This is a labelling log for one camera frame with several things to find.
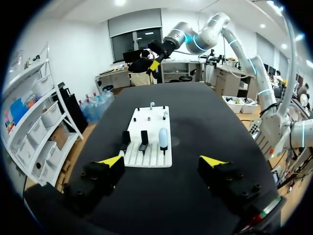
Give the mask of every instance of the black tabletop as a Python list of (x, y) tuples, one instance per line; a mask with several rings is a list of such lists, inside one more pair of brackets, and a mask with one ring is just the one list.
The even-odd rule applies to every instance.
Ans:
[(275, 190), (269, 165), (244, 125), (202, 83), (169, 83), (124, 89), (89, 136), (73, 169), (118, 155), (122, 131), (136, 107), (169, 106), (173, 165), (127, 167), (110, 197), (88, 221), (120, 234), (231, 234), (239, 218), (211, 195), (198, 175), (200, 155), (232, 161), (244, 175)]

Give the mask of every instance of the white pegboard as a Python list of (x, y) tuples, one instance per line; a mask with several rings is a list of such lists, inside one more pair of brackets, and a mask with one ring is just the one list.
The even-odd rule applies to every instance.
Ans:
[[(165, 120), (163, 120), (164, 112), (167, 112)], [(131, 143), (126, 150), (120, 155), (124, 156), (125, 166), (142, 167), (142, 168), (166, 168), (172, 166), (172, 143), (171, 143), (171, 126), (170, 126), (170, 112), (168, 106), (139, 108), (135, 109), (131, 122), (128, 126), (128, 131), (131, 137)], [(165, 155), (160, 150), (159, 145), (159, 131), (161, 128), (167, 129), (168, 149)], [(141, 144), (141, 131), (148, 132), (149, 144), (143, 155), (139, 151)]]

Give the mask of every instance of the office desk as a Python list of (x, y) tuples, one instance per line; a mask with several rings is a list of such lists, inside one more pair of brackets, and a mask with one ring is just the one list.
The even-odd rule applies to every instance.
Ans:
[[(161, 63), (161, 74), (162, 82), (168, 82), (171, 78), (178, 79), (180, 76), (188, 75), (194, 69), (197, 70), (196, 74), (193, 77), (192, 81), (199, 82), (201, 81), (203, 63), (198, 61), (163, 61)], [(102, 93), (102, 88), (98, 86), (98, 81), (102, 82), (101, 87), (107, 85), (113, 85), (114, 88), (127, 87), (130, 85), (130, 80), (128, 77), (128, 67), (123, 70), (117, 70), (105, 73), (103, 75), (98, 75), (95, 77), (95, 83), (98, 88), (99, 93)]]
[(203, 64), (199, 61), (165, 60), (161, 63), (162, 81), (165, 83), (172, 79), (178, 80), (180, 76), (191, 76), (190, 72), (197, 70), (196, 74), (191, 77), (193, 82), (200, 82)]
[(180, 82), (125, 88), (87, 139), (70, 182), (83, 165), (116, 156), (134, 109), (170, 109), (173, 165), (126, 167), (110, 197), (103, 197), (88, 222), (117, 234), (232, 234), (239, 218), (211, 194), (198, 175), (200, 155), (233, 161), (264, 189), (277, 190), (260, 148), (245, 126), (207, 85)]
[[(226, 65), (218, 65), (213, 73), (213, 76), (216, 77), (216, 93), (219, 96), (241, 96), (255, 100), (258, 93), (255, 76), (240, 79), (235, 77), (231, 71), (237, 76), (245, 76), (243, 71), (235, 67), (228, 68)], [(240, 81), (246, 82), (248, 84), (248, 88), (244, 89), (240, 87)]]
[[(128, 67), (123, 70), (115, 70), (112, 72), (105, 73), (103, 75), (98, 75), (94, 78), (96, 86), (99, 93), (102, 93), (102, 88), (107, 85), (113, 85), (114, 88), (127, 87), (130, 85), (130, 80), (128, 77)], [(98, 86), (98, 81), (102, 82), (101, 87)]]

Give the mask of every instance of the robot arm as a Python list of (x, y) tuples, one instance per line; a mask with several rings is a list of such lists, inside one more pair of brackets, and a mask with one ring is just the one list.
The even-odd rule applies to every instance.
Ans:
[[(163, 44), (153, 41), (148, 45), (159, 57), (147, 73), (154, 71), (163, 59), (169, 58), (171, 53), (180, 48), (183, 43), (186, 43), (186, 47), (191, 54), (203, 54), (217, 44), (218, 37), (222, 34), (237, 55), (243, 71), (247, 75), (256, 78), (261, 112), (263, 113), (262, 124), (256, 142), (262, 149), (265, 158), (277, 156), (290, 147), (313, 146), (313, 121), (300, 121), (294, 125), (290, 123), (290, 119), (286, 114), (286, 104), (290, 104), (291, 101), (290, 95), (286, 94), (285, 98), (288, 97), (290, 100), (284, 100), (283, 107), (281, 105), (279, 109), (277, 108), (278, 104), (261, 58), (258, 55), (253, 58), (246, 56), (238, 38), (226, 27), (229, 21), (230, 18), (225, 13), (217, 13), (199, 33), (194, 32), (187, 23), (178, 23), (164, 38)], [(289, 86), (293, 87), (294, 82), (294, 80), (289, 81)]]

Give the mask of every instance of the white container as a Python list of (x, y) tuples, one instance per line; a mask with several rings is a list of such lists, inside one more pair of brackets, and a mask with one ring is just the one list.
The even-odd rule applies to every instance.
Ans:
[(51, 167), (57, 167), (60, 164), (62, 153), (57, 147), (57, 143), (47, 141), (41, 153)]
[[(223, 95), (223, 100), (227, 103), (227, 105), (229, 106), (229, 108), (231, 108), (231, 110), (238, 114), (240, 113), (240, 110), (241, 108), (244, 106), (244, 103), (238, 98), (238, 97), (234, 97), (234, 96), (226, 96), (226, 95)], [(230, 104), (226, 101), (227, 98), (232, 98), (232, 100), (234, 101), (239, 101), (240, 104)]]
[(53, 178), (54, 178), (54, 174), (55, 174), (55, 171), (49, 166), (49, 164), (46, 161), (44, 164), (43, 170), (40, 174), (39, 179), (46, 181), (46, 182), (49, 182), (49, 183), (52, 183)]
[(229, 61), (229, 60), (227, 60), (227, 61), (226, 61), (226, 64), (227, 64), (229, 67), (236, 67), (236, 62), (234, 62), (234, 61)]
[(41, 115), (41, 119), (45, 127), (50, 127), (60, 119), (61, 115), (58, 101), (55, 101), (54, 104), (52, 104), (50, 108)]
[(24, 163), (25, 166), (28, 166), (34, 156), (35, 150), (33, 146), (31, 146), (27, 136), (19, 140), (18, 145), (19, 149), (17, 151), (17, 156)]
[(41, 117), (35, 122), (35, 124), (30, 128), (27, 135), (36, 143), (40, 144), (45, 135), (47, 134), (47, 129), (45, 128)]
[(245, 98), (239, 98), (243, 103), (243, 107), (241, 109), (241, 112), (243, 114), (253, 114), (258, 105), (254, 102), (253, 104), (246, 104), (245, 103)]
[(33, 86), (32, 92), (37, 97), (42, 97), (53, 89), (53, 81), (50, 75), (39, 79)]

